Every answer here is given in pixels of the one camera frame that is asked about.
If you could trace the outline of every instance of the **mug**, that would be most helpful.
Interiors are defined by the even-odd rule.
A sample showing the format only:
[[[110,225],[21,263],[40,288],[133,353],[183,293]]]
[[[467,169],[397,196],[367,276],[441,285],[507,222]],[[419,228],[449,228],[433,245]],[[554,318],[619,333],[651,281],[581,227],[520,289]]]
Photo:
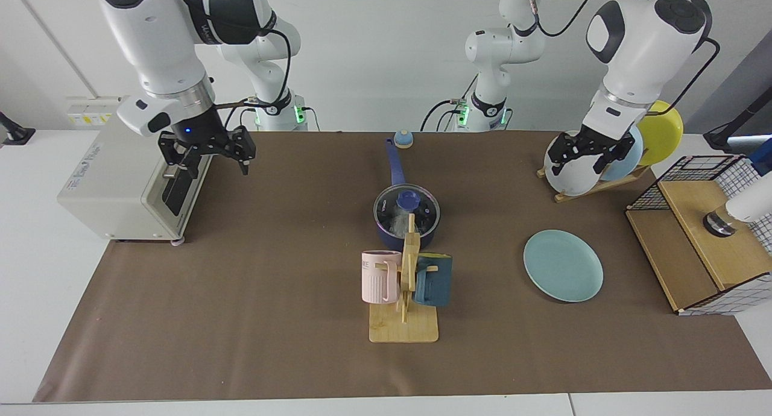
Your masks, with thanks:
[[[362,252],[362,300],[384,305],[399,300],[397,267],[402,264],[402,253],[392,250]]]
[[[413,293],[413,301],[425,306],[447,306],[450,303],[452,268],[452,256],[420,253],[416,267],[416,292]]]

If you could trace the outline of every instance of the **blue pan handle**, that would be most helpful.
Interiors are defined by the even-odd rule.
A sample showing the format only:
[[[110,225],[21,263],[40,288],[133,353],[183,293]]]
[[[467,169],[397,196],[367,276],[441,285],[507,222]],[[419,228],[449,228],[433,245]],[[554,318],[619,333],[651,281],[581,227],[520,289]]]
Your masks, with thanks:
[[[392,139],[386,139],[386,152],[388,153],[389,166],[391,166],[391,185],[405,183],[405,172],[402,171],[399,153]]]

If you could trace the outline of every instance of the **plate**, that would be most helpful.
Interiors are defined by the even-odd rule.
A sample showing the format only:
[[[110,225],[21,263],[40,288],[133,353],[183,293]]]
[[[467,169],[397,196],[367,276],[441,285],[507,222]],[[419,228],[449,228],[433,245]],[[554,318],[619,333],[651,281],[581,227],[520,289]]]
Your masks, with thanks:
[[[595,251],[568,232],[538,232],[523,252],[533,284],[560,301],[578,303],[593,298],[603,285],[603,266]]]
[[[567,131],[570,136],[576,136],[578,131]],[[596,174],[593,166],[601,156],[590,155],[586,157],[579,157],[576,160],[570,161],[563,166],[560,175],[552,173],[552,167],[554,164],[549,159],[549,148],[558,138],[552,139],[549,146],[546,147],[547,151],[544,153],[544,174],[549,185],[558,193],[563,193],[566,196],[582,196],[587,191],[592,190],[598,183],[600,175]]]
[[[631,174],[632,171],[635,170],[635,167],[638,166],[638,163],[643,156],[643,137],[635,125],[630,127],[630,134],[632,134],[632,137],[635,139],[635,144],[633,144],[630,152],[628,152],[628,155],[625,157],[625,160],[612,161],[612,163],[609,164],[609,167],[606,168],[606,171],[601,175],[601,180],[620,180]]]
[[[670,104],[667,102],[657,101],[651,106],[651,111],[662,112],[668,107]],[[676,151],[683,137],[683,120],[678,111],[673,109],[661,116],[644,117],[638,122],[638,129],[641,131],[643,147],[646,149],[639,164],[651,166],[664,161]]]

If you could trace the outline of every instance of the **mug handle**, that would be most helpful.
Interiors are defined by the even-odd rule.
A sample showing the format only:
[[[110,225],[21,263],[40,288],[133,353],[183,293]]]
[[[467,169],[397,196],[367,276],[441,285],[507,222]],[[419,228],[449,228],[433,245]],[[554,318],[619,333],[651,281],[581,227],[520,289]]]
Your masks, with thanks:
[[[399,298],[399,282],[397,282],[397,263],[391,260],[385,260],[387,273],[386,273],[386,296],[383,301],[386,303],[394,303]]]

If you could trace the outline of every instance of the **yellow plate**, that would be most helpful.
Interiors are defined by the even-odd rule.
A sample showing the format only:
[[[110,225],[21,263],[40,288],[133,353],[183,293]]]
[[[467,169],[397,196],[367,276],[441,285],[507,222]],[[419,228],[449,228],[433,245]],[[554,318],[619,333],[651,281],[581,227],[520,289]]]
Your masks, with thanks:
[[[663,112],[670,107],[664,101],[657,101],[651,106],[653,112]],[[676,109],[660,116],[646,116],[638,123],[643,136],[644,152],[641,166],[651,166],[670,157],[683,136],[683,120]]]

